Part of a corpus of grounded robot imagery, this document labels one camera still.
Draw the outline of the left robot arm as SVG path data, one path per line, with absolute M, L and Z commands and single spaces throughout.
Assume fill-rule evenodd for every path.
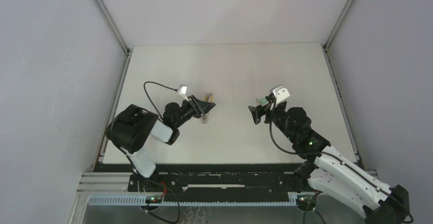
M 131 104 L 107 125 L 105 136 L 120 150 L 140 175 L 140 186 L 148 192 L 155 191 L 160 179 L 153 172 L 156 163 L 151 159 L 145 143 L 151 137 L 172 145 L 180 135 L 179 128 L 192 118 L 205 117 L 216 104 L 201 101 L 195 96 L 187 97 L 182 104 L 168 103 L 163 117 L 149 110 Z

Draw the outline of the large keyring with yellow grip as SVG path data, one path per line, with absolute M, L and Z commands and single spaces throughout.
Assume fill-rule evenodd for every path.
M 215 103 L 213 102 L 213 94 L 207 93 L 204 97 L 204 102 L 206 102 L 206 105 L 203 108 L 204 115 L 201 117 L 201 123 L 206 124 L 208 122 L 208 113 L 215 106 Z

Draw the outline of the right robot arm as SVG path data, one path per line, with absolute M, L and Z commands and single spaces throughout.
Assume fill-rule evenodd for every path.
M 301 107 L 286 109 L 286 102 L 278 103 L 270 94 L 266 104 L 249 106 L 257 125 L 261 118 L 276 127 L 290 141 L 293 151 L 304 163 L 295 171 L 295 184 L 301 191 L 314 189 L 324 193 L 355 211 L 365 223 L 413 223 L 408 191 L 401 185 L 394 187 L 370 175 L 345 158 L 331 143 L 311 128 L 311 119 Z

